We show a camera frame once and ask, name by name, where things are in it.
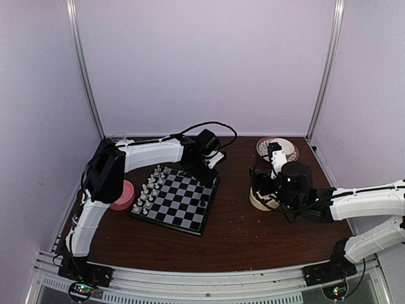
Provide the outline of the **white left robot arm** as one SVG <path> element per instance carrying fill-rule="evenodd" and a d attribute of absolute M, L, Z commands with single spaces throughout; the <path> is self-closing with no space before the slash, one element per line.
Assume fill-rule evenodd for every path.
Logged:
<path fill-rule="evenodd" d="M 82 211 L 73 217 L 61 255 L 66 270 L 77 281 L 91 275 L 86 260 L 99 223 L 123 192 L 124 175 L 138 168 L 179 163 L 201 184 L 218 174 L 216 165 L 227 157 L 220 140 L 208 129 L 194 137 L 183 133 L 144 141 L 103 139 L 84 169 L 81 180 Z"/>

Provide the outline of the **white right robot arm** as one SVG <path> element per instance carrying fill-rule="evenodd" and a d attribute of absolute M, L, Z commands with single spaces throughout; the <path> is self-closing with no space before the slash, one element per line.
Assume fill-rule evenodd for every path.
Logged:
<path fill-rule="evenodd" d="M 251 195 L 265 210 L 281 213 L 290 222 L 297 217 L 332 223 L 354 217 L 387 215 L 389 219 L 358 235 L 336 242 L 324 273 L 336 280 L 362 259 L 404 242 L 404 181 L 359 189 L 313 186 L 312 171 L 298 161 L 279 171 L 249 171 Z"/>

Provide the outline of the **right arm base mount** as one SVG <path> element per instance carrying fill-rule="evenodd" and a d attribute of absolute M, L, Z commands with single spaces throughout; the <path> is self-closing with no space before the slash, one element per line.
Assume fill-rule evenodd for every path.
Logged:
<path fill-rule="evenodd" d="M 307 287 L 321 286 L 328 300 L 343 300 L 348 295 L 347 279 L 357 274 L 357 268 L 351 263 L 325 262 L 306 266 L 302 269 Z"/>

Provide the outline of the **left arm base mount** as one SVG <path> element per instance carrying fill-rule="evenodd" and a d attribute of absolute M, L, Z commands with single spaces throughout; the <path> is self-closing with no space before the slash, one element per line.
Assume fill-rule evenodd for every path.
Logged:
<path fill-rule="evenodd" d="M 100 288 L 108 288 L 112 279 L 113 269 L 110 267 L 88 264 L 78 270 L 76 266 L 60 266 L 58 275 L 71 280 L 68 296 L 76 302 L 89 300 Z"/>

